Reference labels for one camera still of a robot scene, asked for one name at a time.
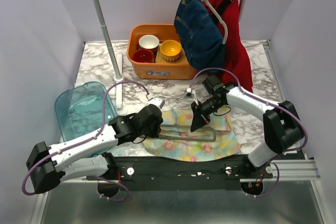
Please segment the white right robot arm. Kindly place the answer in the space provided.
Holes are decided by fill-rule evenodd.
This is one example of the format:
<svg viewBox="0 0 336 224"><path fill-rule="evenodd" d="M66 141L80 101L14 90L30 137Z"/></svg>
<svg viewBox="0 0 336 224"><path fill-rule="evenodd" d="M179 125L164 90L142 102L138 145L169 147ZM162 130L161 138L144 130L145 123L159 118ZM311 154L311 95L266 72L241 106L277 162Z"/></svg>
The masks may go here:
<svg viewBox="0 0 336 224"><path fill-rule="evenodd" d="M204 102L194 98L191 104L191 132L208 125L211 122L210 115L226 105L237 107L263 123L264 142L244 157L243 163L239 165L239 172L246 177L255 177L260 167L304 138L303 126L291 102L268 101L238 84L223 84L215 75L206 78L202 85L211 97Z"/></svg>

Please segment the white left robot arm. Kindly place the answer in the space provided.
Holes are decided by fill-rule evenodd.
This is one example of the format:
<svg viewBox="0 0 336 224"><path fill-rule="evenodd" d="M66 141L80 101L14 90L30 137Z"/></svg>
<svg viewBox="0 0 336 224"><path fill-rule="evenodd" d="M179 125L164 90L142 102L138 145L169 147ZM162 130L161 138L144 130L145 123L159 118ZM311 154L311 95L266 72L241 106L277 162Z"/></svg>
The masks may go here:
<svg viewBox="0 0 336 224"><path fill-rule="evenodd" d="M141 136L158 137L163 122L161 109L160 105L148 104L137 113L116 116L92 134L51 146L45 142L35 144L26 161L23 193L30 196L56 188L71 176L66 168L94 153L134 143Z"/></svg>

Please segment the red cup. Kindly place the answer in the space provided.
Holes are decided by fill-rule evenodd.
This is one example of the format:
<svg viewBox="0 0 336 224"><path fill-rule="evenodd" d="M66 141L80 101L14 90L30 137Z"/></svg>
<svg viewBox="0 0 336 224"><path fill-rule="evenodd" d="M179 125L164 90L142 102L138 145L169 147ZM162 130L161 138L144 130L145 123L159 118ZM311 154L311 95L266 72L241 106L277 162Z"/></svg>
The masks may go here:
<svg viewBox="0 0 336 224"><path fill-rule="evenodd" d="M153 59L153 52L144 48L137 50L133 55L133 60L138 63L152 63Z"/></svg>

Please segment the clear blue plastic bin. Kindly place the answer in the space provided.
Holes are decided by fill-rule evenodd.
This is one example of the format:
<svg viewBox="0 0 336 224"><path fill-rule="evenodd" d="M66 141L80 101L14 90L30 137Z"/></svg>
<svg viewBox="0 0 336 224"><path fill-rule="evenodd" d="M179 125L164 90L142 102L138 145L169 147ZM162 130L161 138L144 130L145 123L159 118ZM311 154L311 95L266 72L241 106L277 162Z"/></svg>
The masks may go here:
<svg viewBox="0 0 336 224"><path fill-rule="evenodd" d="M101 127L105 93L102 83L90 81L59 95L55 101L55 113L64 142Z"/></svg>

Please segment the orange plastic basin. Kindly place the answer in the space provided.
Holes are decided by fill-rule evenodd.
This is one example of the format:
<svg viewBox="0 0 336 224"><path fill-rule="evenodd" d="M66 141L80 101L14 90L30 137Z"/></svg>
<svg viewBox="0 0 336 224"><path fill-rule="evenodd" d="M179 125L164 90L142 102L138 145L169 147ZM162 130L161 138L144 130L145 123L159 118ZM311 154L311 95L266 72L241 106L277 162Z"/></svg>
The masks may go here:
<svg viewBox="0 0 336 224"><path fill-rule="evenodd" d="M160 42L166 40L179 41L179 36L172 24L142 24L131 30L127 57L132 63L135 74L141 79L168 79L191 80L197 74L197 70L191 67L182 54L174 63L140 63L133 60L133 55L139 47L139 39L144 35L156 36Z"/></svg>

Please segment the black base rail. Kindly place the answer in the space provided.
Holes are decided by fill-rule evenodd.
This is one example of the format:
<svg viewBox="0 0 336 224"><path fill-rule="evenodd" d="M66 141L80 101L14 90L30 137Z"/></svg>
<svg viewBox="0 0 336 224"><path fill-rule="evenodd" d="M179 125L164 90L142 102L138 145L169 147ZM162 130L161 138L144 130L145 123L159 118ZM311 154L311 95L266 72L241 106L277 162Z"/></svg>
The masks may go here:
<svg viewBox="0 0 336 224"><path fill-rule="evenodd" d="M83 158L64 169L62 182L95 176L121 179L130 191L240 190L241 183L275 178L276 169L266 163L251 172L243 171L244 155L209 162L185 162L155 156L114 157L111 154Z"/></svg>

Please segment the floral cloth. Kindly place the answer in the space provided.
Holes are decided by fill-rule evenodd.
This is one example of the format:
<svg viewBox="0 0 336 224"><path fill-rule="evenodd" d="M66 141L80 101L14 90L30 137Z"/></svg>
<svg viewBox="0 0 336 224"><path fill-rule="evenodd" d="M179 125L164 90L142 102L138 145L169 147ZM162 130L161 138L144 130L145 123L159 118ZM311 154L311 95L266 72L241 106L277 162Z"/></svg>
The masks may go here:
<svg viewBox="0 0 336 224"><path fill-rule="evenodd" d="M240 152L240 144L233 131L230 108L224 107L210 116L207 125L217 131L215 142L165 140L147 138L143 144L152 155L186 162L206 162Z"/></svg>

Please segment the grey hanger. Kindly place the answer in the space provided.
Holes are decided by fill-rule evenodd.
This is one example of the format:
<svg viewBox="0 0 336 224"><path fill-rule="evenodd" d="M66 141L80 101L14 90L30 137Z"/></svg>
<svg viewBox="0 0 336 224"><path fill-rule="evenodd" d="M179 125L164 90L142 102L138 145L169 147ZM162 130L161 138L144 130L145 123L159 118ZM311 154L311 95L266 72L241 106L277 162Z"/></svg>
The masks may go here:
<svg viewBox="0 0 336 224"><path fill-rule="evenodd" d="M228 37L228 28L226 23L222 20L221 16L219 13L216 11L216 9L210 4L208 0L203 0L207 7L212 11L212 13L215 15L215 17L218 19L219 23L223 26L224 29L224 35L223 35L223 41L222 44L225 45L227 42L227 37Z"/></svg>
<svg viewBox="0 0 336 224"><path fill-rule="evenodd" d="M205 126L191 132L193 113L191 109L171 108L162 112L163 123L159 138L165 140L184 140L197 142L215 142L217 131Z"/></svg>

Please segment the red skirt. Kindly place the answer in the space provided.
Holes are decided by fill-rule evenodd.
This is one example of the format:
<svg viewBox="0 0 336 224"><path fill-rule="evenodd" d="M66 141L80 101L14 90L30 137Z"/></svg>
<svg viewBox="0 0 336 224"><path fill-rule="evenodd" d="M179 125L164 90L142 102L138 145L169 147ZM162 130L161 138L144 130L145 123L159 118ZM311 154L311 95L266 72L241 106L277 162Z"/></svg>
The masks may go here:
<svg viewBox="0 0 336 224"><path fill-rule="evenodd" d="M224 83L237 83L253 92L253 78L248 53L240 39L238 0L208 0L227 26L227 32L208 6L204 20L207 63L202 68L213 68L208 73L218 73Z"/></svg>

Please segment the yellow bowl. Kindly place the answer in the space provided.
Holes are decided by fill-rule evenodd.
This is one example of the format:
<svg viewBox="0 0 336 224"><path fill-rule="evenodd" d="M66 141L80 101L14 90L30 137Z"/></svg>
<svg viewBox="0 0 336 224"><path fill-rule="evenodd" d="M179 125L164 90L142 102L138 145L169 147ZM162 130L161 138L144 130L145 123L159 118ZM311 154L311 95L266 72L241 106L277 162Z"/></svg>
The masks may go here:
<svg viewBox="0 0 336 224"><path fill-rule="evenodd" d="M160 52L166 61L176 61L180 57L182 46L175 40L166 40L161 44Z"/></svg>

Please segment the beige square plate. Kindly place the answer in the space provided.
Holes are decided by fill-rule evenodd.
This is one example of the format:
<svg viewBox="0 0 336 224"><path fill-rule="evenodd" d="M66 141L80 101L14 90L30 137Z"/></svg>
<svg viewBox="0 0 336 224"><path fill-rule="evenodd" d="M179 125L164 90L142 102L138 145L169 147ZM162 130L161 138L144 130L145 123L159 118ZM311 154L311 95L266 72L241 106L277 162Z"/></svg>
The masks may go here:
<svg viewBox="0 0 336 224"><path fill-rule="evenodd" d="M157 55L155 58L156 63L171 63L171 64L178 64L178 65L189 65L187 57L185 55L184 49L181 49L180 56L174 61L168 61L163 57L163 54L160 50L157 51Z"/></svg>

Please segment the blue denim skirt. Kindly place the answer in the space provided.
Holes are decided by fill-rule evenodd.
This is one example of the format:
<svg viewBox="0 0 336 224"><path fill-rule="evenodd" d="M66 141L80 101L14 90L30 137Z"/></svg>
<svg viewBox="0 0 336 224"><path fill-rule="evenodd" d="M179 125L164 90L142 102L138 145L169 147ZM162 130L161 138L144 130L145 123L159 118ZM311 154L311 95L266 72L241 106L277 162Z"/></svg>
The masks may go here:
<svg viewBox="0 0 336 224"><path fill-rule="evenodd" d="M174 27L194 69L200 71L224 66L224 37L201 0L181 0Z"/></svg>

